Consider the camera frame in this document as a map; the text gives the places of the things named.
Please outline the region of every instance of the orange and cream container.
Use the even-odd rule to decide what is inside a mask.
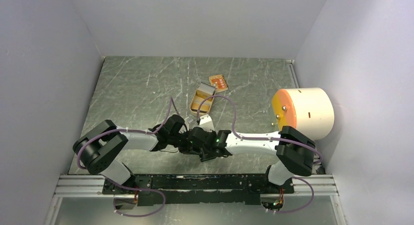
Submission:
[[[320,140],[332,130],[332,103],[320,88],[279,89],[271,104],[279,130],[292,126],[311,140]]]

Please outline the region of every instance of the white wall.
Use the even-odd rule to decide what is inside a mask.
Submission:
[[[293,59],[326,0],[73,0],[103,55]]]
[[[319,142],[350,225],[414,224],[414,0],[327,0],[296,57],[331,98]]]
[[[0,0],[0,224],[43,224],[100,66],[71,0]]]

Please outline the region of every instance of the open box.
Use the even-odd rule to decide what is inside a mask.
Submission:
[[[197,109],[200,107],[201,102],[216,93],[216,88],[206,83],[200,83],[200,85],[195,90],[193,99],[190,102],[190,113],[193,115],[197,115]],[[200,115],[208,114],[211,110],[211,106],[213,105],[214,97],[208,99],[203,103],[200,108]]]

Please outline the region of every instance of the green marble tabletop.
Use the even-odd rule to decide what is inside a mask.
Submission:
[[[180,114],[191,116],[189,103],[200,82],[223,74],[229,96],[237,107],[236,130],[266,133],[277,129],[270,101],[280,88],[293,88],[285,60],[194,57],[106,57],[93,94],[83,134],[105,119],[128,128],[147,129],[165,117],[173,97]],[[215,99],[210,113],[216,130],[230,129],[231,105]],[[171,146],[166,150],[175,151]],[[117,159],[134,173],[221,174],[264,173],[278,161],[276,156],[240,154],[201,163],[196,155],[124,150]],[[75,161],[69,174],[87,174]]]

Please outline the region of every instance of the robotic arm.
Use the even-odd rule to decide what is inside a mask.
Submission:
[[[149,129],[154,131],[160,125]],[[134,174],[122,163],[115,160],[123,149],[159,151],[167,145],[178,148],[180,153],[199,155],[202,162],[217,157],[229,157],[241,153],[265,153],[276,155],[279,162],[268,167],[267,178],[272,184],[283,185],[293,175],[310,176],[313,166],[313,152],[284,141],[270,138],[283,138],[315,148],[315,143],[290,126],[280,132],[264,134],[241,134],[241,136],[264,137],[268,140],[246,140],[236,137],[230,130],[215,131],[209,115],[204,115],[199,125],[187,129],[188,124],[172,115],[156,134],[114,132],[88,145],[80,156],[81,162],[90,174],[102,174],[114,182],[127,187],[135,187]],[[112,121],[105,120],[82,136],[73,145],[77,154],[90,139],[114,129],[124,129]]]

